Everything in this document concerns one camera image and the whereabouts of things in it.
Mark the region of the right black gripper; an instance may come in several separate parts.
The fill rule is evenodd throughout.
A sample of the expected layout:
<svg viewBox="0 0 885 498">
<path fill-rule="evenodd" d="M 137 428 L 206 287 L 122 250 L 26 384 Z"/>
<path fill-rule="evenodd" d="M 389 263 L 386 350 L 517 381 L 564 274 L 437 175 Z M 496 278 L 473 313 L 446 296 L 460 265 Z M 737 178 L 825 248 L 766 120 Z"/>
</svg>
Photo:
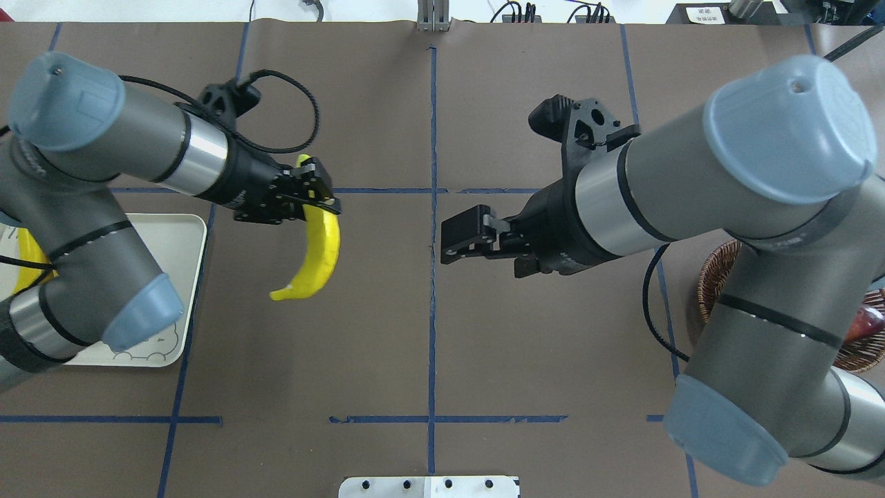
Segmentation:
<svg viewBox="0 0 885 498">
<path fill-rule="evenodd" d="M 537 273 L 574 275 L 620 256 L 603 249 L 579 217 L 577 178 L 565 176 L 535 192 L 518 214 L 501 219 L 475 205 L 440 224 L 440 264 L 462 258 L 515 259 L 518 278 Z M 501 247 L 496 248 L 501 236 Z"/>
</svg>

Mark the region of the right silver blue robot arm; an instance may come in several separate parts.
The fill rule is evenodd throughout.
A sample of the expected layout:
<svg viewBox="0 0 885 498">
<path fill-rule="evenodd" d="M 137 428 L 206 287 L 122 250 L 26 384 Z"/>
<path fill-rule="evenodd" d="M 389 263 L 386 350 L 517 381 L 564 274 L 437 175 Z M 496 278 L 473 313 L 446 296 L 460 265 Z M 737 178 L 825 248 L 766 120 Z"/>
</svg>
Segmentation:
<svg viewBox="0 0 885 498">
<path fill-rule="evenodd" d="M 883 280 L 883 177 L 865 104 L 834 63 L 797 55 L 643 132 L 595 98 L 553 95 L 529 127 L 562 177 L 513 216 L 440 224 L 440 262 L 513 259 L 573 275 L 723 230 L 740 252 L 664 415 L 693 459 L 750 486 L 788 459 L 883 485 L 883 388 L 834 363 Z"/>
</svg>

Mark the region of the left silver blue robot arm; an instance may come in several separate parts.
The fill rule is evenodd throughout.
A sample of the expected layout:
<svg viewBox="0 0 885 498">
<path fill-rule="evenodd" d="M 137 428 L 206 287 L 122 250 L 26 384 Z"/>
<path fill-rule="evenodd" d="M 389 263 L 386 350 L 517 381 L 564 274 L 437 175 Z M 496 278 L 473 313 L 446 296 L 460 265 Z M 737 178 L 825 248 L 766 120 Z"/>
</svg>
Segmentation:
<svg viewBox="0 0 885 498">
<path fill-rule="evenodd" d="M 313 108 L 306 144 L 256 144 L 236 120 L 275 77 Z M 198 98 L 48 51 L 14 85 L 2 129 L 2 223 L 31 233 L 46 261 L 10 259 L 38 275 L 2 300 L 2 389 L 9 390 L 102 342 L 114 352 L 151 340 L 185 308 L 109 189 L 132 176 L 230 209 L 243 223 L 307 225 L 306 258 L 276 302 L 306 299 L 340 257 L 341 204 L 322 162 L 306 154 L 319 132 L 317 99 L 262 69 L 211 84 Z"/>
</svg>

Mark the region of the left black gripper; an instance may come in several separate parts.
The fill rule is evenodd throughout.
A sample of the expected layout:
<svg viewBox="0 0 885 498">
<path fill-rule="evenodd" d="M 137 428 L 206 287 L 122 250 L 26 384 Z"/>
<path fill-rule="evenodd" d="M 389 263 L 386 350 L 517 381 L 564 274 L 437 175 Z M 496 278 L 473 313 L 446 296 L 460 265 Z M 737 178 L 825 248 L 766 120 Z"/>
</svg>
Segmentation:
<svg viewBox="0 0 885 498">
<path fill-rule="evenodd" d="M 332 177 L 319 158 L 301 155 L 296 166 L 282 165 L 268 154 L 237 145 L 214 183 L 216 205 L 234 211 L 243 223 L 279 225 L 303 220 L 303 205 L 339 215 L 340 199 L 308 199 L 308 180 L 326 181 L 334 193 Z"/>
</svg>

